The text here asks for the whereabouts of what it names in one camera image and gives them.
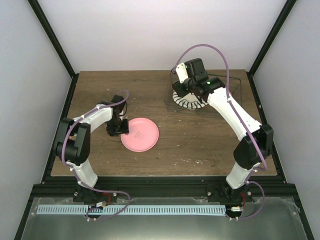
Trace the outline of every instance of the wood grain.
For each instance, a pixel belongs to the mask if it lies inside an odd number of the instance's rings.
[[[225,70],[208,71],[225,75]],[[245,70],[231,70],[230,76],[241,79],[242,107],[260,120]],[[89,156],[99,176],[218,176],[227,175],[234,163],[233,151],[239,141],[218,114],[211,117],[167,109],[165,98],[170,72],[158,71],[82,71],[75,88],[68,118],[78,117],[101,101],[110,101],[122,89],[130,92],[127,118],[148,118],[159,129],[159,140],[146,152],[132,152],[120,137],[110,137],[105,126],[91,134]],[[268,171],[258,175],[276,175],[272,157]],[[52,176],[72,173],[59,158]]]

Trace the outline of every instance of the white wall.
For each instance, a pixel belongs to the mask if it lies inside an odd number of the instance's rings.
[[[39,184],[70,77],[26,0],[0,1],[0,235],[14,239]]]
[[[249,70],[286,0],[40,0],[75,71],[168,70],[195,44]],[[198,48],[208,69],[224,69]]]
[[[297,1],[254,81],[289,183],[320,239],[320,1]]]

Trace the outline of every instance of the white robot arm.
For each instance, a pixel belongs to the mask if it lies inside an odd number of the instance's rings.
[[[234,108],[245,122],[249,131],[256,138],[259,149],[264,158],[271,154],[273,144],[273,130],[269,125],[262,126],[253,119],[231,96],[228,99],[224,83],[218,78],[209,79],[203,62],[196,58],[185,63],[180,63],[175,69],[179,81],[172,84],[178,96],[183,98],[187,94],[194,94],[200,102],[205,101],[227,121],[240,141],[233,155],[236,160],[231,172],[226,177],[226,182],[232,189],[238,189],[245,184],[250,173],[259,166],[261,160],[247,135],[247,131],[231,108]]]
[[[101,104],[97,104],[92,113],[87,113],[74,119],[64,118],[60,121],[53,149],[55,150],[55,154],[61,158],[66,133],[70,125],[80,119],[73,133],[76,139],[69,139],[67,141],[65,161],[70,167],[70,170],[76,172],[80,180],[79,185],[82,187],[85,187],[82,184],[84,183],[93,188],[98,180],[98,176],[93,171],[88,158],[91,133],[103,123],[107,123],[106,130],[110,136],[129,133],[128,120],[122,117],[126,102],[108,107],[108,105],[118,103],[122,100],[123,97],[115,95],[111,103],[101,102]]]

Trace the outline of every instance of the pink plate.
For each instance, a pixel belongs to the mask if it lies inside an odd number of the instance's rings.
[[[158,141],[159,130],[150,119],[139,117],[129,121],[129,134],[121,134],[123,145],[133,152],[151,149]]]

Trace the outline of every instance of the purple cable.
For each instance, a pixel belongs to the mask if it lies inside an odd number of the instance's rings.
[[[178,64],[180,63],[181,59],[192,49],[195,49],[197,47],[208,47],[208,48],[211,48],[215,51],[217,51],[220,56],[222,57],[223,61],[224,61],[224,64],[225,64],[225,69],[226,69],[226,85],[225,85],[225,91],[226,91],[226,97],[227,99],[230,98],[230,93],[229,93],[229,66],[228,66],[228,63],[227,63],[227,60],[225,58],[225,56],[222,54],[222,52],[212,46],[212,45],[209,45],[209,44],[197,44],[197,45],[194,45],[192,47],[189,47],[182,55],[181,57],[178,59],[178,61],[176,62],[176,64],[174,65],[174,67],[172,68],[172,72],[175,73],[176,72],[176,68],[178,66]],[[265,161],[265,158],[264,156],[262,155],[262,152],[260,151],[259,147],[258,147],[258,144],[254,138],[254,136],[252,135],[252,133],[250,132],[250,130],[248,129],[247,125],[245,124],[245,122],[243,121],[243,119],[241,118],[241,116],[239,115],[239,113],[237,112],[236,108],[234,107],[234,105],[232,104],[232,101],[231,100],[228,100],[228,103],[230,104],[230,107],[232,108],[232,110],[234,111],[235,115],[237,116],[237,118],[240,120],[241,124],[243,125],[245,131],[247,132],[247,134],[249,135],[254,147],[255,147],[255,150],[256,152],[258,153],[260,159],[261,159],[261,162],[263,163],[263,166],[264,168],[261,168],[261,167],[257,167],[263,171],[266,171],[268,169],[268,166],[267,166],[267,163]]]
[[[248,182],[246,183],[246,185],[249,185],[249,184],[255,184],[255,185],[257,185],[257,186],[260,188],[261,193],[262,193],[262,203],[261,203],[261,206],[260,206],[260,208],[258,209],[258,211],[256,211],[255,213],[253,213],[253,214],[251,214],[251,215],[249,215],[249,216],[245,216],[245,217],[238,218],[238,221],[239,221],[239,220],[247,220],[247,219],[250,219],[250,218],[256,216],[258,213],[260,213],[260,211],[262,210],[262,208],[263,208],[264,205],[265,205],[266,196],[265,196],[265,192],[264,192],[262,186],[261,186],[259,183],[257,183],[256,181],[248,181]],[[232,218],[232,217],[228,216],[227,214],[226,214],[225,216],[226,216],[228,219],[236,219],[236,218]]]
[[[120,104],[124,103],[124,102],[128,99],[128,97],[129,97],[129,92],[128,92],[128,90],[121,90],[120,92],[117,93],[117,95],[120,94],[120,93],[122,93],[122,92],[125,92],[125,93],[126,93],[126,97],[125,97],[123,100],[121,100],[120,102],[117,102],[117,103],[112,103],[112,104],[109,104],[109,105],[102,106],[102,107],[100,107],[100,109],[105,109],[105,108],[114,107],[114,106],[117,106],[117,105],[120,105]],[[81,179],[80,179],[80,177],[78,176],[77,172],[74,171],[74,169],[72,168],[72,166],[69,165],[69,164],[66,162],[66,159],[65,159],[67,141],[68,141],[68,139],[69,139],[69,136],[70,136],[72,130],[76,127],[76,125],[77,125],[81,120],[83,120],[84,118],[88,117],[89,115],[95,113],[95,112],[98,111],[98,110],[99,110],[99,108],[96,108],[96,107],[95,107],[94,109],[88,111],[86,114],[84,114],[82,117],[80,117],[77,121],[75,121],[75,122],[70,126],[68,132],[67,132],[66,135],[65,135],[64,141],[63,141],[62,151],[61,151],[61,161],[62,161],[62,163],[63,163],[64,165],[66,165],[66,166],[68,166],[68,167],[70,167],[70,168],[72,169],[72,171],[73,171],[73,173],[74,173],[74,176],[75,176],[76,180],[78,181],[78,183],[80,182],[85,188],[90,189],[90,190],[95,191],[95,192],[99,192],[99,193],[107,193],[107,194],[116,193],[116,194],[123,194],[123,195],[126,195],[126,196],[128,197],[128,203],[127,203],[121,210],[119,210],[119,211],[116,212],[115,214],[112,214],[112,215],[107,216],[107,217],[99,217],[99,218],[96,218],[96,220],[100,221],[100,220],[112,218],[112,217],[120,214],[121,212],[123,212],[123,211],[129,206],[129,203],[130,203],[130,200],[131,200],[130,195],[129,195],[127,192],[124,192],[124,191],[100,190],[100,189],[96,189],[96,188],[93,188],[93,187],[88,186],[87,184],[85,184],[84,182],[81,181]],[[89,212],[90,212],[90,210],[88,210],[87,213],[86,213],[86,217],[87,217],[88,219],[90,219],[90,218],[88,217],[88,213],[89,213]]]

